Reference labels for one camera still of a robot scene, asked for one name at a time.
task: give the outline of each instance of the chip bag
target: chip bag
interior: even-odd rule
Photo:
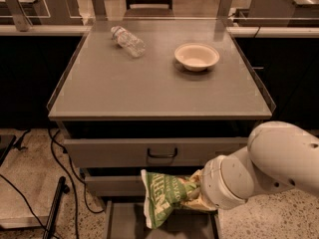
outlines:
[[[207,204],[201,197],[201,170],[185,179],[146,170],[142,170],[141,175],[146,188],[144,214],[149,228],[160,227],[174,209],[216,210],[214,205]]]

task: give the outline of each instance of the white bowl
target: white bowl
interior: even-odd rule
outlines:
[[[189,43],[175,50],[175,58],[188,70],[200,72],[215,65],[219,60],[218,52],[209,45]]]

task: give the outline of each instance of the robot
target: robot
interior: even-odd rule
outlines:
[[[262,123],[247,147],[205,165],[200,187],[207,205],[225,210],[294,187],[319,196],[319,139],[290,123]]]

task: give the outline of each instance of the plastic bottle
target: plastic bottle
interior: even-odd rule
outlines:
[[[138,58],[146,51],[146,44],[127,29],[116,26],[111,29],[112,39],[123,47],[132,57]]]

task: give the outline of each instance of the drawer handle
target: drawer handle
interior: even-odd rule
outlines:
[[[151,149],[148,148],[148,156],[152,158],[173,158],[178,154],[177,148],[173,150],[173,154],[151,154]]]

